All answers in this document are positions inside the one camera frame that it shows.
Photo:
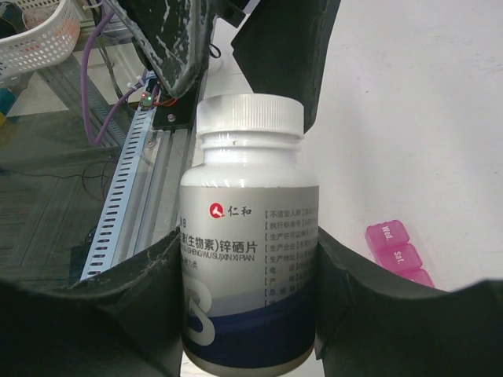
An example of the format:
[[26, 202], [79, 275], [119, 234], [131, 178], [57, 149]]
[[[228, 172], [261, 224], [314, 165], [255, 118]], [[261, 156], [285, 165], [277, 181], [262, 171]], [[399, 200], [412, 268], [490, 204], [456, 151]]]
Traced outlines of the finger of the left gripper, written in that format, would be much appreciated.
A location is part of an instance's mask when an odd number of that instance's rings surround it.
[[338, 0], [261, 1], [237, 32], [233, 57], [254, 93], [303, 105], [307, 132], [318, 113]]
[[183, 96], [207, 66], [213, 1], [111, 0], [109, 5], [137, 40], [167, 92]]

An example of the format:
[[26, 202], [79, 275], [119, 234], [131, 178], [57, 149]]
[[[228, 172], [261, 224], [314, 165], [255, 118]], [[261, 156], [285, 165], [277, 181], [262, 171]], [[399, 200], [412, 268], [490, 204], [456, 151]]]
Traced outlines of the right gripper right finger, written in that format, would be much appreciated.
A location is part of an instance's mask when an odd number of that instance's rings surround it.
[[502, 283], [453, 292], [318, 236], [315, 350], [327, 376], [499, 376]]

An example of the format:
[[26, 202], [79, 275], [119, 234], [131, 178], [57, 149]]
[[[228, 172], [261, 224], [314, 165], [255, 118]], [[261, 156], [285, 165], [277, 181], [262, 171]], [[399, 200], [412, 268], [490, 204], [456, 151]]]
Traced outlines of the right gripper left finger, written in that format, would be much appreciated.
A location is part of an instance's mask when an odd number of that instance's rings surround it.
[[70, 287], [1, 282], [4, 376], [177, 376], [181, 233]]

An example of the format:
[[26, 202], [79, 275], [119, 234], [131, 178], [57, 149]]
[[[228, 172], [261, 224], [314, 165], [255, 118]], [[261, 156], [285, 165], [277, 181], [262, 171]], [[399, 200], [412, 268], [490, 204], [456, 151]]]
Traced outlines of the pink weekly pill organizer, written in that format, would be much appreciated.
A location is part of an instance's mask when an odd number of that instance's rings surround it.
[[410, 243], [409, 233], [401, 221], [368, 226], [365, 241], [375, 262], [383, 269], [426, 287], [435, 286], [429, 273], [423, 269], [423, 261]]

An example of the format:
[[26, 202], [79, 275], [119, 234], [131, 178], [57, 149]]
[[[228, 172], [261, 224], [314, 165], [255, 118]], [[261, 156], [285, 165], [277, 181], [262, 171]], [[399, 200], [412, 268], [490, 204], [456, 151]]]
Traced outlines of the white pill bottle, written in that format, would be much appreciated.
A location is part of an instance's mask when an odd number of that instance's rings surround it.
[[300, 170], [303, 106], [268, 94], [198, 104], [203, 161], [180, 183], [183, 348], [216, 376], [279, 376], [314, 347], [319, 186]]

